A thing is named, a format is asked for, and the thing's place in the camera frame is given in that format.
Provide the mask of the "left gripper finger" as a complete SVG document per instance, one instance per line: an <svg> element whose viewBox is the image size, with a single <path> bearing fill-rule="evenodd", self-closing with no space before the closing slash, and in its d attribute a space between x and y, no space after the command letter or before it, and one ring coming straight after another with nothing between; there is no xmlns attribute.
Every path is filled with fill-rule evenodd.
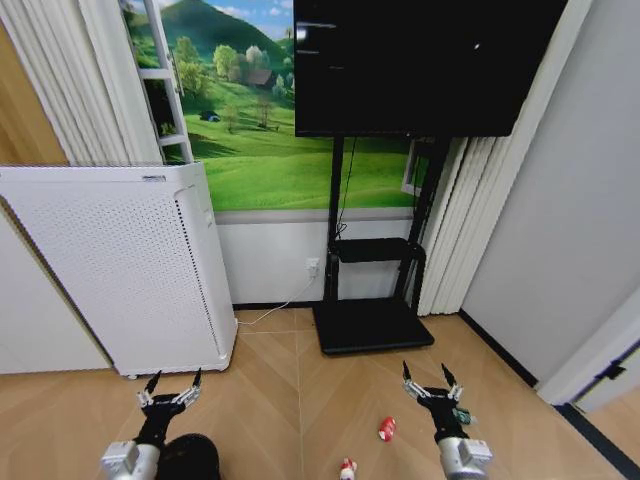
<svg viewBox="0 0 640 480"><path fill-rule="evenodd" d="M201 392L201 375L202 369L199 369L194 377L192 385L174 398L175 404L191 405L199 398Z"/></svg>
<svg viewBox="0 0 640 480"><path fill-rule="evenodd" d="M136 396L140 407L148 407L154 403L153 392L158 384L162 371L155 373L146 383L145 387Z"/></svg>

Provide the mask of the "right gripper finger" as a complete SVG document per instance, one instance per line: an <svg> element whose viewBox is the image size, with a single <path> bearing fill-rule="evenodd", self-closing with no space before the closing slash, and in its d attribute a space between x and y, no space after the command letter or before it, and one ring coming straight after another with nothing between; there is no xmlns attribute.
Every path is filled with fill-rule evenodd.
<svg viewBox="0 0 640 480"><path fill-rule="evenodd" d="M445 377L445 381L449 386L447 397L452 400L459 400L463 392L463 387L457 382L454 374L446 367L444 363L441 364L441 368Z"/></svg>
<svg viewBox="0 0 640 480"><path fill-rule="evenodd" d="M425 397L425 391L423 390L423 388L420 385L418 385L417 383L415 383L412 380L412 377L411 377L411 374L410 374L410 370L409 370L409 367L408 367L407 363L405 361L403 361L402 364L403 364L402 376L403 376L403 387L404 387L404 390L413 399L424 398Z"/></svg>

